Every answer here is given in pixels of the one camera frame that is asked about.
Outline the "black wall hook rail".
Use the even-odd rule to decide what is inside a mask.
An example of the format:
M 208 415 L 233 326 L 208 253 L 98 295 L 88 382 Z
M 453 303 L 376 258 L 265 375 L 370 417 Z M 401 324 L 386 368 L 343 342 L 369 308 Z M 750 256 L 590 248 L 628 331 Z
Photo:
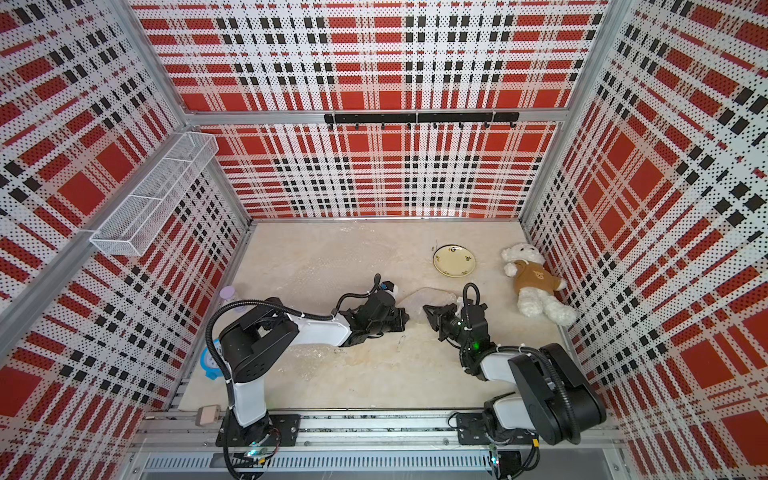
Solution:
M 325 114 L 324 121 L 327 125 L 352 125 L 358 128 L 363 124 L 440 124 L 440 123 L 509 123 L 515 125 L 520 119 L 519 112 L 415 112 L 415 113 L 336 113 Z

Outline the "small beige box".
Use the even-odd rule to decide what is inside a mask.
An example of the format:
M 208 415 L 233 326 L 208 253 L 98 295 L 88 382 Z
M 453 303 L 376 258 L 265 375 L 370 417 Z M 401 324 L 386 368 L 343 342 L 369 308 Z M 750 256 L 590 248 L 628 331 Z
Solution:
M 211 424 L 216 424 L 218 421 L 220 407 L 218 405 L 206 405 L 200 407 L 197 410 L 195 417 L 195 425 L 204 427 Z

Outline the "cream dinner plate black characters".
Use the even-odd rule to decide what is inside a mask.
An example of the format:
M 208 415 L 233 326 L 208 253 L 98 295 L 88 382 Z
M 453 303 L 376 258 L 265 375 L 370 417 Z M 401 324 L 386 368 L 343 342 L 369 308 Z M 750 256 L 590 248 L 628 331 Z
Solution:
M 466 247 L 456 244 L 440 246 L 433 254 L 434 268 L 450 278 L 462 278 L 474 272 L 477 259 L 473 252 Z

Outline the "blue alarm clock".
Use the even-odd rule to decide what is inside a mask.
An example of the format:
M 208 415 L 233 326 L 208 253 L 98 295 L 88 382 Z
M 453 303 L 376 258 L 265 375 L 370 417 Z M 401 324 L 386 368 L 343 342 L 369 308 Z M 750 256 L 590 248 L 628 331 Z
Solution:
M 216 380 L 223 376 L 221 369 L 216 363 L 213 354 L 208 347 L 205 347 L 200 355 L 200 366 L 204 375 L 210 380 Z

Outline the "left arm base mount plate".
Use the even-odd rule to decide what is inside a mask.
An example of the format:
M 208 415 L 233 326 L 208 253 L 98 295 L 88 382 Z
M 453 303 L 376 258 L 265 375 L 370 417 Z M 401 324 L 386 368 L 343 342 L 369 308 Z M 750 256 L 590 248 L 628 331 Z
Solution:
M 233 415 L 222 422 L 215 445 L 222 447 L 279 446 L 296 444 L 301 416 L 298 414 L 267 414 L 256 423 L 243 427 Z

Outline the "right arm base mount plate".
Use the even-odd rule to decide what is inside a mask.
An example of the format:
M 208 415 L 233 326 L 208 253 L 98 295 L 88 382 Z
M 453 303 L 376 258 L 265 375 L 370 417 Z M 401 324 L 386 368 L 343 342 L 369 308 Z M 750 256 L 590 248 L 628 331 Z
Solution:
M 535 431 L 514 428 L 505 429 L 488 412 L 453 412 L 447 424 L 456 434 L 458 443 L 464 446 L 479 445 L 529 445 L 537 439 Z

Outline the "white teddy bear brown shirt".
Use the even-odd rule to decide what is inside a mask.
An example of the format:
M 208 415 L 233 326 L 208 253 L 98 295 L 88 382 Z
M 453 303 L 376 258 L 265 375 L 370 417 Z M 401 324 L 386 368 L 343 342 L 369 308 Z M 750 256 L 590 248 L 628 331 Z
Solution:
M 522 315 L 544 316 L 564 328 L 576 322 L 577 311 L 555 296 L 565 289 L 566 281 L 546 269 L 544 256 L 535 246 L 512 245 L 501 252 L 501 258 L 505 262 L 504 274 L 513 280 L 517 308 Z

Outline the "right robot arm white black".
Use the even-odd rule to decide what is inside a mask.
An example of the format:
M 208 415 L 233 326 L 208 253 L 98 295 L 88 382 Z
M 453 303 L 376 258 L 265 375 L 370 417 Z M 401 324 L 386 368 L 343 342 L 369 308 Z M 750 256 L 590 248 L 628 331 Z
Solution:
M 526 435 L 549 445 L 578 444 L 584 431 L 607 420 L 603 401 L 560 344 L 499 345 L 491 340 L 486 310 L 473 283 L 452 304 L 423 307 L 438 340 L 458 350 L 466 374 L 513 388 L 486 401 L 479 414 L 458 416 L 462 444 L 520 444 Z

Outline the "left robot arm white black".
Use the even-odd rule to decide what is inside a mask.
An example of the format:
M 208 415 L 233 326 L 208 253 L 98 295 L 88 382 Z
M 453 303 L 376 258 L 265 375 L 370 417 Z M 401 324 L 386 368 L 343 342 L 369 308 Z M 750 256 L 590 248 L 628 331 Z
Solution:
M 409 315 L 396 306 L 392 293 L 376 291 L 356 297 L 365 303 L 325 316 L 289 308 L 277 297 L 231 302 L 213 314 L 204 337 L 227 394 L 219 446 L 246 446 L 272 435 L 265 377 L 288 348 L 348 348 L 405 330 Z

